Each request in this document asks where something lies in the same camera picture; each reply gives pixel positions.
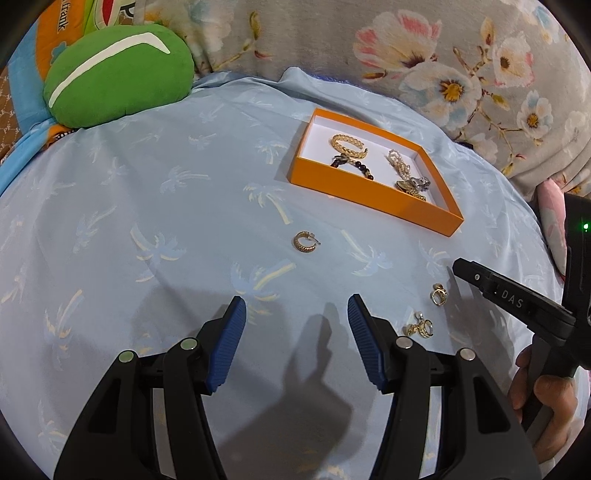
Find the bed sheet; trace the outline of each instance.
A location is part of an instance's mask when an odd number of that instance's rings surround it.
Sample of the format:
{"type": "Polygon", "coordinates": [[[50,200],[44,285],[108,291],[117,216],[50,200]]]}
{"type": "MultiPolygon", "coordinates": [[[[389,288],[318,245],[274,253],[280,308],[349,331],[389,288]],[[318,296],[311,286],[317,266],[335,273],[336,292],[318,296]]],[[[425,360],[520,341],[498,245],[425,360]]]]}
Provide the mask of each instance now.
{"type": "MultiPolygon", "coordinates": [[[[50,476],[78,414],[124,349],[165,351],[232,296],[248,323],[226,384],[204,403],[232,479],[364,479],[391,398],[367,379],[347,323],[360,293],[426,348],[474,348],[502,389],[531,333],[457,281],[457,257],[560,300],[535,216],[508,180],[401,103],[288,69],[230,73],[185,100],[58,141],[0,197],[0,409],[50,476]],[[465,216],[446,238],[293,186],[286,173],[316,106],[393,131],[431,155],[465,216]],[[291,245],[308,230],[312,254],[291,245]],[[444,307],[431,286],[449,291],[444,307]]],[[[589,396],[577,374],[579,410],[589,396]]],[[[424,473],[436,461],[438,392],[424,473]]],[[[164,421],[158,415],[158,421],[164,421]]]]}

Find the white stripe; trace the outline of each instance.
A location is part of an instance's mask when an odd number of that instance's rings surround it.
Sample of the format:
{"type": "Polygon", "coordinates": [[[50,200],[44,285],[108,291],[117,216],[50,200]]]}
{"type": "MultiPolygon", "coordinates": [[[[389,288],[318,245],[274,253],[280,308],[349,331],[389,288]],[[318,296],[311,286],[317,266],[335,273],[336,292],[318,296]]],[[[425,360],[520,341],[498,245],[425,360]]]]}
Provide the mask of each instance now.
{"type": "Polygon", "coordinates": [[[116,41],[104,50],[95,53],[84,63],[76,67],[76,69],[72,73],[70,73],[68,77],[63,82],[61,82],[51,94],[51,97],[49,98],[48,102],[49,108],[53,106],[57,98],[60,96],[61,92],[63,92],[69,84],[71,84],[84,72],[88,72],[88,70],[90,70],[92,67],[99,64],[103,60],[106,60],[109,57],[117,55],[119,52],[122,52],[135,45],[140,45],[142,43],[152,45],[154,48],[157,48],[160,51],[163,51],[164,53],[170,53],[170,50],[166,47],[166,45],[164,45],[162,40],[160,40],[156,35],[150,32],[138,33],[137,35],[132,35],[122,40],[116,41]]]}

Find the green pillow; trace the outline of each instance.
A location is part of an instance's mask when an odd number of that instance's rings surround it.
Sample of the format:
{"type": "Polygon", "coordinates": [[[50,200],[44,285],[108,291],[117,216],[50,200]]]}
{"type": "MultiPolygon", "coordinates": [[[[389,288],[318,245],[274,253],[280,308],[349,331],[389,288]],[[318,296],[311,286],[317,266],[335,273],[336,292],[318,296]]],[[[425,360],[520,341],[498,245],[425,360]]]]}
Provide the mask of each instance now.
{"type": "Polygon", "coordinates": [[[193,81],[185,42],[161,25],[114,25],[66,48],[47,73],[43,98],[56,120],[93,127],[178,102],[193,81]]]}

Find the pink fabric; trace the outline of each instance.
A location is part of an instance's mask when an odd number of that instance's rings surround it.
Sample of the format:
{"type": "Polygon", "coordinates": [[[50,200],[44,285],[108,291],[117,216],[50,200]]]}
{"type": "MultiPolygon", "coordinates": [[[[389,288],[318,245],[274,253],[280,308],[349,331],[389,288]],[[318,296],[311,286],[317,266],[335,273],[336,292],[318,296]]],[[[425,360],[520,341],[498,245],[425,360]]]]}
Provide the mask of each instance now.
{"type": "Polygon", "coordinates": [[[564,205],[564,193],[552,179],[538,185],[537,193],[544,237],[552,252],[558,271],[565,275],[566,235],[564,233],[564,221],[566,220],[566,207],[564,205]]]}

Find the hand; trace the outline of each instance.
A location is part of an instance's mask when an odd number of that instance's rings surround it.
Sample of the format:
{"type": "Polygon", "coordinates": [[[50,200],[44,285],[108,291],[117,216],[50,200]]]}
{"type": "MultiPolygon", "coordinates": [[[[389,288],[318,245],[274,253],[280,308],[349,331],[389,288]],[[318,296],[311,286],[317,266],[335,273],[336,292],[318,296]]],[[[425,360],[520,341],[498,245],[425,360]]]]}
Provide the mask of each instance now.
{"type": "MultiPolygon", "coordinates": [[[[509,401],[521,422],[522,408],[527,400],[527,368],[531,359],[531,345],[523,350],[515,364],[519,370],[509,388],[509,401]]],[[[536,380],[534,394],[539,401],[554,411],[554,416],[534,446],[538,463],[553,458],[566,444],[569,436],[570,422],[577,409],[574,380],[552,375],[542,375],[536,380]]]]}

